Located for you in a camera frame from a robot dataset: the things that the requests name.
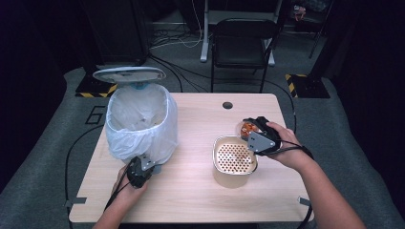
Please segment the white lid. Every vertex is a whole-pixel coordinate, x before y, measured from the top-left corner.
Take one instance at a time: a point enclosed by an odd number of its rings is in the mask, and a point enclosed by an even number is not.
[[[93,77],[108,83],[150,82],[166,77],[164,71],[151,67],[119,67],[100,70]]]

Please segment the black hole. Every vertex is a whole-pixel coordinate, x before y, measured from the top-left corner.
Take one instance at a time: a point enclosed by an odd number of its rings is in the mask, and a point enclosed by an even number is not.
[[[233,107],[233,104],[231,102],[225,102],[223,103],[223,107],[229,110]]]

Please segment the black chair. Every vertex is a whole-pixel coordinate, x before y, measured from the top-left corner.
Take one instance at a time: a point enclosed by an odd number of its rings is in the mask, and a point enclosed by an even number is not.
[[[275,32],[277,26],[269,20],[232,18],[219,22],[212,39],[211,93],[216,83],[215,68],[263,70],[261,93],[271,52],[271,43],[267,41]]]
[[[296,5],[294,1],[284,0],[280,9],[277,25],[279,28],[278,34],[283,30],[287,20],[295,23],[296,31],[315,32],[314,44],[309,54],[309,59],[312,58],[315,48],[318,44],[319,38],[325,32],[325,26],[330,16],[330,10],[333,6],[334,0],[330,0],[329,5],[322,11],[315,11],[307,8],[306,14],[301,20],[296,20],[293,6]],[[278,37],[275,38],[274,46],[277,43]]]

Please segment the bag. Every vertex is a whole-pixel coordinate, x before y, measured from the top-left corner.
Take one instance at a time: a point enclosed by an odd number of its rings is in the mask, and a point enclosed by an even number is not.
[[[106,134],[110,154],[121,160],[147,155],[163,164],[178,145],[178,108],[161,85],[118,88],[108,104]]]

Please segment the colander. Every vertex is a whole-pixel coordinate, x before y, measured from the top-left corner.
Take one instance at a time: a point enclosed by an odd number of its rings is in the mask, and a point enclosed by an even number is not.
[[[257,168],[257,157],[247,149],[247,142],[235,135],[219,137],[213,150],[214,178],[225,188],[247,183]]]

